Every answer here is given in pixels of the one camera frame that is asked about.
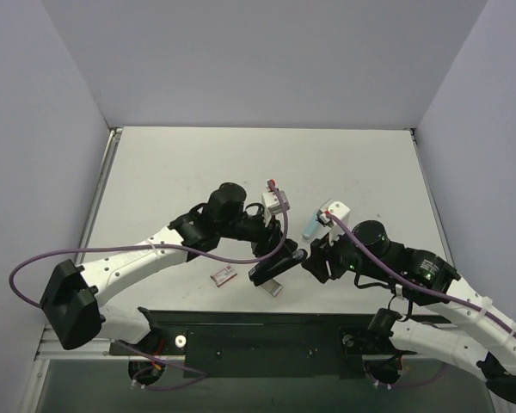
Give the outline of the light blue white stapler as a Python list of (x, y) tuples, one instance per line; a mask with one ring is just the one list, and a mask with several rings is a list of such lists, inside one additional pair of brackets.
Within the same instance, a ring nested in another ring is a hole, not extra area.
[(304, 229), (301, 232), (301, 238), (305, 242), (311, 242), (318, 233), (319, 229), (322, 227), (320, 221), (318, 220), (318, 214), (319, 211), (315, 210), (309, 220), (307, 221), (306, 225), (304, 226)]

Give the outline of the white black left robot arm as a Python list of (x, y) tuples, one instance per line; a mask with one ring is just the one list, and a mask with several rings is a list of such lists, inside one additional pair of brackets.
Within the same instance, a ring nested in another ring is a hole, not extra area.
[(290, 205), (283, 191), (268, 181), (267, 192), (249, 204), (243, 187), (225, 182), (206, 202), (171, 221), (153, 236), (93, 262), (59, 263), (40, 299), (63, 349), (80, 348), (95, 338), (121, 340), (140, 354), (155, 351), (160, 334), (144, 309), (133, 313), (108, 305), (128, 287), (166, 268), (203, 256), (212, 257), (222, 239), (248, 242), (253, 258), (249, 280), (261, 286), (295, 267), (306, 254), (288, 237)]

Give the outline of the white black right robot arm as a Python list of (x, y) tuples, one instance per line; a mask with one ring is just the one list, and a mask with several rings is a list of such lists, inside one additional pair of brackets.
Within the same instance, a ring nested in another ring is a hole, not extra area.
[(349, 229), (323, 213), (319, 222), (328, 232), (311, 243), (303, 266), (320, 282), (353, 273), (356, 288), (386, 289), (410, 308), (425, 307), (460, 330), (443, 332), (384, 308), (366, 332), (372, 349), (429, 355), (472, 374), (499, 398), (516, 404), (516, 322), (490, 297), (478, 293), (443, 258), (389, 240), (376, 220)]

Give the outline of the black stapler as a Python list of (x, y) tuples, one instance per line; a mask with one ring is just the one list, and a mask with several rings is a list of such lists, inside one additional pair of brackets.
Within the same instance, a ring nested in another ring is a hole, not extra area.
[(282, 249), (273, 257), (257, 263), (249, 271), (249, 280), (255, 287), (261, 286), (274, 277), (296, 267), (307, 258), (306, 250), (287, 248)]

